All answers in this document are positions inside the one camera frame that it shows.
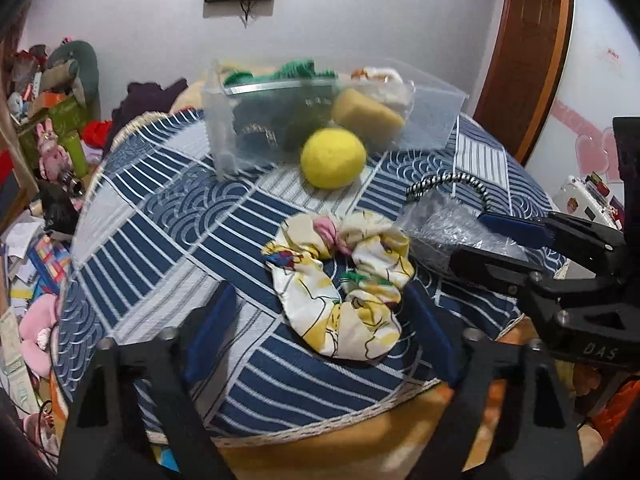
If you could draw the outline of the clear bag silver mesh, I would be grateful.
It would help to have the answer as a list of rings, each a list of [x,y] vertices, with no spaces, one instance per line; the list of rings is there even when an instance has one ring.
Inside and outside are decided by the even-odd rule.
[[[491,232],[476,214],[436,190],[429,190],[417,202],[406,205],[394,227],[408,237],[410,255],[440,275],[451,273],[450,257],[460,247],[528,261],[525,250],[514,240]]]

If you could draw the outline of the floral fabric scrunchie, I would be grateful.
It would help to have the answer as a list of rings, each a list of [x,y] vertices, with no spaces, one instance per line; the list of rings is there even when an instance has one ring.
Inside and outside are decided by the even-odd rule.
[[[374,211],[294,214],[262,248],[288,324],[326,358],[372,361],[398,343],[414,278],[408,236]]]

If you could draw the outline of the yellow felt ball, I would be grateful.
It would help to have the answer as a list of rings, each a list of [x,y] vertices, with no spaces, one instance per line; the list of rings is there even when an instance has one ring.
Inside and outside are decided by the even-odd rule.
[[[367,150],[358,136],[341,128],[317,130],[300,152],[300,169],[305,179],[324,190],[350,185],[366,162]]]

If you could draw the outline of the pink plush toy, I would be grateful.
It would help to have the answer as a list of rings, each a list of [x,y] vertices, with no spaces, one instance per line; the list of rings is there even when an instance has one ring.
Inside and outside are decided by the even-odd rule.
[[[49,344],[56,322],[58,296],[43,294],[27,309],[18,326],[23,359],[28,368],[41,378],[48,378],[51,373]]]

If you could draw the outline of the yellow sponge block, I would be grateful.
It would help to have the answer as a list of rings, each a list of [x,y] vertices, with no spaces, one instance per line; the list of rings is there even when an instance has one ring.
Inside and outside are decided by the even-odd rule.
[[[384,151],[405,127],[405,119],[388,106],[355,90],[342,91],[333,102],[332,120],[356,134],[371,150]]]

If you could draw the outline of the brown wooden door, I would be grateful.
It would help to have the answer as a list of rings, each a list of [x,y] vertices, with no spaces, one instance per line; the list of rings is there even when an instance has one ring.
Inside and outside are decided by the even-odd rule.
[[[547,120],[570,43],[574,0],[503,0],[473,118],[522,165]]]

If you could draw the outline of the white orange patterned cloth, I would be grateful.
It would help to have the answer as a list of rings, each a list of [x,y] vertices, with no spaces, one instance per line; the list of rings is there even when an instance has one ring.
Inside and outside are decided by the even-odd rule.
[[[412,111],[416,87],[390,67],[361,67],[350,74],[358,89],[401,116]]]

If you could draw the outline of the green knitted cloth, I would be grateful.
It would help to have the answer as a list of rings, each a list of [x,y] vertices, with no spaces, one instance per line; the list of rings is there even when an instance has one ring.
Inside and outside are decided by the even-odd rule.
[[[232,96],[236,147],[265,158],[297,155],[331,119],[337,73],[317,70],[313,60],[291,61],[257,76],[234,70],[222,85]]]

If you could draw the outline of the pink rabbit toy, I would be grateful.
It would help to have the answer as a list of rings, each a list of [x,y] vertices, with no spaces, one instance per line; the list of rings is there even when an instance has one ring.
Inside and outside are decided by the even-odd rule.
[[[58,136],[50,118],[36,125],[36,135],[41,177],[49,182],[58,182],[64,171],[73,169],[70,154],[58,144]]]

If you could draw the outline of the clear plastic storage bin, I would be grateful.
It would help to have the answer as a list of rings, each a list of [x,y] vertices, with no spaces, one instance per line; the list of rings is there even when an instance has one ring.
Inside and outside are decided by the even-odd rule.
[[[358,136],[370,153],[442,148],[465,92],[389,58],[218,58],[202,88],[218,176],[295,164],[322,128]]]

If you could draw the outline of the green storage box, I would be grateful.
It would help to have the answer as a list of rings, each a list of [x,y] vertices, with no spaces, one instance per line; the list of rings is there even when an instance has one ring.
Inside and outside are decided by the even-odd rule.
[[[69,96],[65,101],[48,110],[40,110],[33,118],[17,128],[17,139],[24,159],[36,178],[40,177],[36,125],[47,118],[52,120],[53,130],[58,140],[62,141],[70,132],[81,133],[92,119],[92,114],[90,108],[82,107],[74,96]]]

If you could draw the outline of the dark purple garment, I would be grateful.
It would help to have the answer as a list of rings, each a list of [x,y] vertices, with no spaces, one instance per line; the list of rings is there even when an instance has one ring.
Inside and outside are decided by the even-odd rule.
[[[145,112],[168,113],[178,95],[187,88],[188,83],[184,78],[166,88],[156,82],[130,82],[126,98],[112,111],[112,124],[107,133],[103,156],[111,151],[116,134],[134,118]]]

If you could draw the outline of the grey green plush toy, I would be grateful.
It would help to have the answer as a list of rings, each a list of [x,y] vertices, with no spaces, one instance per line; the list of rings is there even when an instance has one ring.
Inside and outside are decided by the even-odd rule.
[[[70,90],[80,106],[88,107],[99,92],[98,58],[84,40],[61,44],[48,57],[40,80],[40,90]]]

